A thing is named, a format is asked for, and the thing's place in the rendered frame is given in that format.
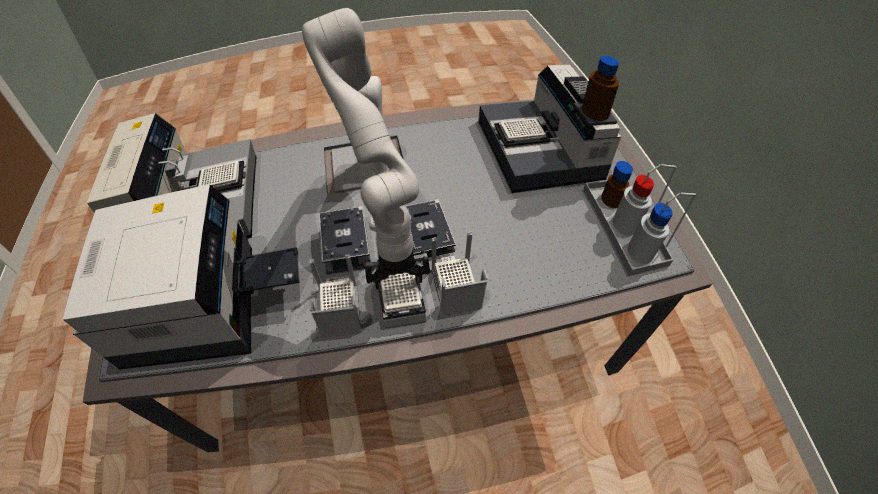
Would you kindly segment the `red bottle cap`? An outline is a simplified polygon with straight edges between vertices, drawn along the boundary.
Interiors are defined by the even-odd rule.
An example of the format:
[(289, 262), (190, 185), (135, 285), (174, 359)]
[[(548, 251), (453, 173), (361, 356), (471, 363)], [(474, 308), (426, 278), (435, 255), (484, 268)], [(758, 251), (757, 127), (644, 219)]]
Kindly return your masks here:
[(645, 179), (646, 175), (638, 175), (633, 185), (634, 190), (642, 196), (650, 195), (654, 187), (654, 182), (651, 178), (648, 177), (646, 183), (644, 182)]

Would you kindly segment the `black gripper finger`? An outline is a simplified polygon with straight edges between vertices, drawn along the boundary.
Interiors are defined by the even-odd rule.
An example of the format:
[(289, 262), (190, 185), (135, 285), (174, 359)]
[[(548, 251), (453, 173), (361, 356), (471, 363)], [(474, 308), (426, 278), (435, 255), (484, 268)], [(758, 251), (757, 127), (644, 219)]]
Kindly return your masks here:
[(414, 264), (411, 268), (405, 267), (401, 269), (403, 272), (407, 272), (410, 275), (415, 275), (417, 286), (422, 283), (423, 274), (430, 274), (429, 260), (427, 256), (427, 252), (424, 250), (420, 255), (415, 255), (414, 258), (416, 261), (419, 261), (423, 266), (419, 266), (418, 264)]
[[(382, 291), (381, 281), (388, 278), (391, 274), (395, 272), (395, 270), (388, 269), (385, 273), (379, 268), (374, 272), (376, 267), (378, 267), (379, 261), (370, 262), (369, 259), (365, 260), (365, 274), (367, 283), (375, 283), (376, 289)], [(372, 270), (371, 270), (372, 269)], [(374, 272), (374, 274), (372, 274)], [(384, 274), (383, 274), (384, 273)]]

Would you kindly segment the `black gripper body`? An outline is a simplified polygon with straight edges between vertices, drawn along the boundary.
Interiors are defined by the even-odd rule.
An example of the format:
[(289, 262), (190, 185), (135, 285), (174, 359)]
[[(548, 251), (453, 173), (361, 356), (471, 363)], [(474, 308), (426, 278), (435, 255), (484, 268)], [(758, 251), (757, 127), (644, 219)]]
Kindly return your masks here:
[[(405, 268), (405, 267), (409, 267), (409, 268), (411, 268), (411, 267), (416, 263), (416, 259), (414, 258), (414, 256), (415, 256), (415, 255), (413, 254), (413, 250), (412, 250), (412, 253), (411, 253), (410, 256), (407, 257), (406, 259), (404, 259), (404, 260), (402, 260), (402, 261), (399, 261), (399, 262), (390, 262), (390, 261), (386, 261), (386, 260), (384, 260), (384, 259), (383, 259), (382, 257), (380, 257), (380, 255), (378, 254), (378, 258), (379, 258), (379, 259), (377, 260), (377, 261), (379, 261), (378, 268), (379, 268), (380, 270), (382, 270), (383, 272), (386, 272), (388, 269), (395, 270), (395, 272), (394, 272), (393, 274), (391, 274), (391, 275), (404, 274), (405, 272), (401, 271), (401, 269), (403, 269), (403, 268)], [(381, 263), (384, 267), (383, 267), (380, 263)], [(386, 268), (385, 268), (385, 267), (386, 267)], [(387, 269), (387, 268), (388, 268), (388, 269)]]

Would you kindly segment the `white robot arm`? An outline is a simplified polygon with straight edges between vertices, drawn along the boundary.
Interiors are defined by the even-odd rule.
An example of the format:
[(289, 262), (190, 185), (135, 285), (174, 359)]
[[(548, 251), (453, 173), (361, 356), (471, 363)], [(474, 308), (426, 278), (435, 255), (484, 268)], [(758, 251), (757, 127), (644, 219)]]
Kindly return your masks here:
[(404, 205), (417, 198), (419, 183), (388, 136), (382, 84), (371, 76), (361, 21), (353, 10), (342, 8), (306, 22), (302, 35), (343, 122), (358, 171), (368, 178), (360, 195), (372, 215), (369, 227), (376, 232), (378, 254), (386, 261), (402, 261), (413, 250), (411, 215)]

